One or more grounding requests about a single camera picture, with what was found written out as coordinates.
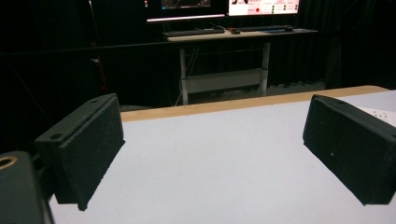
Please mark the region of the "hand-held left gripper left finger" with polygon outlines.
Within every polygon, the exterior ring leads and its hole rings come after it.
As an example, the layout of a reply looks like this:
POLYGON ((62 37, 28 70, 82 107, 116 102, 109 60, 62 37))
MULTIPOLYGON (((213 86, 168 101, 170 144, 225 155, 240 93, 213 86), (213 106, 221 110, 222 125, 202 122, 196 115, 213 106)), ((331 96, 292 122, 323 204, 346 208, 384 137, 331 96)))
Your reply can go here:
POLYGON ((35 145, 54 173, 57 202, 86 210, 124 145, 118 96, 110 93, 87 101, 38 136, 35 145))

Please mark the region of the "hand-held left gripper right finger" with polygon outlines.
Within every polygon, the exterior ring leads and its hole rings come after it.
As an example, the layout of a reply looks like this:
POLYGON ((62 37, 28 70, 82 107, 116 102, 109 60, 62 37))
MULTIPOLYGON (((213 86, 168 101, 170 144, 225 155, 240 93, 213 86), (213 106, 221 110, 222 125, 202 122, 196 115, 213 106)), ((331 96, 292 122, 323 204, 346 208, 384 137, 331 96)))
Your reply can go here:
POLYGON ((362 204, 396 194, 396 127, 344 101, 314 95, 304 145, 362 204))

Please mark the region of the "black keyboard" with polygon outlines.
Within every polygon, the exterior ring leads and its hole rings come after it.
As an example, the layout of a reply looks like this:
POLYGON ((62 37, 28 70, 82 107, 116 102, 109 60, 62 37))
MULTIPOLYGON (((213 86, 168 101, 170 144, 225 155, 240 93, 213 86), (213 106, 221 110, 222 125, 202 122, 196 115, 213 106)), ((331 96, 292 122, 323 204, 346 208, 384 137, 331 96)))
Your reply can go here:
POLYGON ((165 37, 180 37, 180 36, 191 36, 191 35, 214 35, 224 34, 225 30, 217 29, 204 29, 204 30, 189 30, 189 31, 173 31, 163 33, 165 37))
POLYGON ((288 25, 250 26, 240 28, 241 32, 285 30, 288 25))

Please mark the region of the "bright computer monitor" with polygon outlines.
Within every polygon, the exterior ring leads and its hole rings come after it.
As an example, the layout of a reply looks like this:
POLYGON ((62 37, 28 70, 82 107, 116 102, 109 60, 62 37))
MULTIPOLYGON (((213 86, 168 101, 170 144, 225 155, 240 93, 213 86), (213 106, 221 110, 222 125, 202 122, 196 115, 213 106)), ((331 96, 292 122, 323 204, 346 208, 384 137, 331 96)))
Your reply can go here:
POLYGON ((229 0, 229 16, 297 14, 300 0, 229 0))

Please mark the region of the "wooden desk with white legs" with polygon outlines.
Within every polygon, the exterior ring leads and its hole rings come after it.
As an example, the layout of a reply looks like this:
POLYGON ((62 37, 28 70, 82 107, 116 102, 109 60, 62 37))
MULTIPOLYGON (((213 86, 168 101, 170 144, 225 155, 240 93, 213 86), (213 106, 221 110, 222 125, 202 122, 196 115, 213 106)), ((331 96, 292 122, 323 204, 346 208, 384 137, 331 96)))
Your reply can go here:
POLYGON ((241 32, 234 35, 230 31, 222 34, 210 35, 186 35, 167 37, 166 41, 177 45, 180 63, 180 97, 182 104, 189 103, 191 93, 227 90, 246 86, 259 86, 259 95, 267 93, 267 82, 269 75, 269 62, 271 43, 278 40, 294 40, 300 37, 315 36, 318 32, 309 29, 293 29, 292 31, 265 31, 265 32, 241 32), (225 46, 228 44, 258 43, 262 52, 260 66, 240 71, 227 71, 190 77, 187 75, 186 49, 198 49, 200 46, 225 46))

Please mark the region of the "dark computer monitor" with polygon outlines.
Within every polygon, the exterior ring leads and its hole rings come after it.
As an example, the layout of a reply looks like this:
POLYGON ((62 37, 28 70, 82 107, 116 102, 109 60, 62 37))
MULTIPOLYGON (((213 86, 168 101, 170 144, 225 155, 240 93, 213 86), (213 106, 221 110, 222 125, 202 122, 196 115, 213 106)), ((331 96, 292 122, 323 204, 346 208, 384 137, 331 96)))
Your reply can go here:
POLYGON ((221 18, 228 0, 146 0, 147 22, 221 18))

